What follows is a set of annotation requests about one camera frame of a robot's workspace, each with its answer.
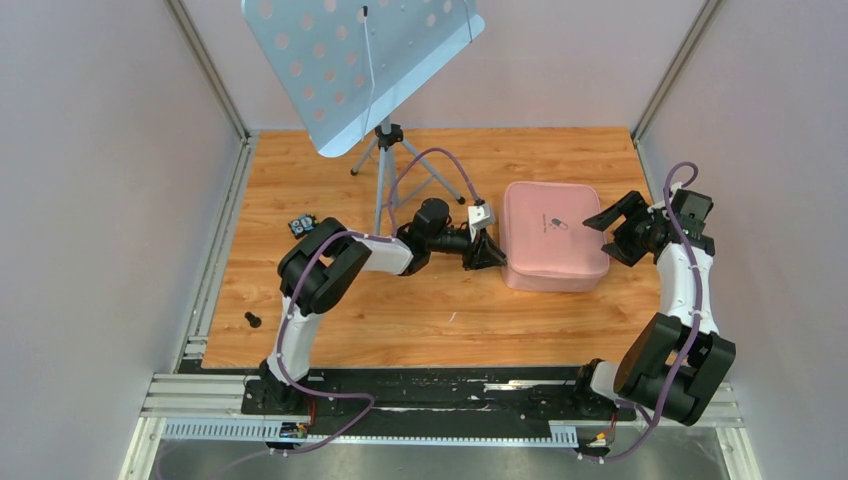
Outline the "pink medicine kit case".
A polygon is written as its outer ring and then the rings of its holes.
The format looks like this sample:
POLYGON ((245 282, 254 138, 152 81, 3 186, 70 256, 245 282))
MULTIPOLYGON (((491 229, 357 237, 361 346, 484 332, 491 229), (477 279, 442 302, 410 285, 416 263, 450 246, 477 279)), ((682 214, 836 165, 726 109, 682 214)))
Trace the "pink medicine kit case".
POLYGON ((584 184, 516 181, 503 195, 499 246, 502 279, 530 292, 587 292, 608 273, 604 234, 583 224, 600 213, 597 192, 584 184))

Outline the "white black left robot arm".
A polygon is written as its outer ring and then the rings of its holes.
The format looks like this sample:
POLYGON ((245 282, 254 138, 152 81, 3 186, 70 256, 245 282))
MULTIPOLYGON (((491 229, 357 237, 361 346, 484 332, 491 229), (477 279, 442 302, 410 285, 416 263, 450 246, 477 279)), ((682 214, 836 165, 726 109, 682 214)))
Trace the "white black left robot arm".
POLYGON ((487 231, 493 222, 490 205, 478 201, 469 207, 467 221, 454 226, 447 203, 428 198, 389 236, 350 230, 333 217, 316 224, 277 268, 282 316, 271 353, 260 365, 265 400, 283 413, 304 405, 307 389, 300 380, 309 373, 320 323, 360 273, 411 276, 434 252, 459 256, 466 270, 506 265, 506 254, 487 231))

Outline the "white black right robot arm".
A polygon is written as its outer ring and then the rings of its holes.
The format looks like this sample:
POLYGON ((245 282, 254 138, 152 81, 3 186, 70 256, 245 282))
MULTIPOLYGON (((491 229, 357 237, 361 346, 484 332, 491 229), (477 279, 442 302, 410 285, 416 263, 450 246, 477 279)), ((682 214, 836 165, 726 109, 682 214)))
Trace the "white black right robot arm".
POLYGON ((632 267, 645 255, 660 275, 660 307, 620 363, 596 358, 578 371, 569 398, 588 418, 612 414, 620 401, 651 408, 691 426, 718 390, 736 357, 712 316, 710 269, 715 241, 705 235, 710 197, 674 188, 668 205, 649 205, 630 191, 584 225, 604 231, 621 219, 602 250, 632 267))

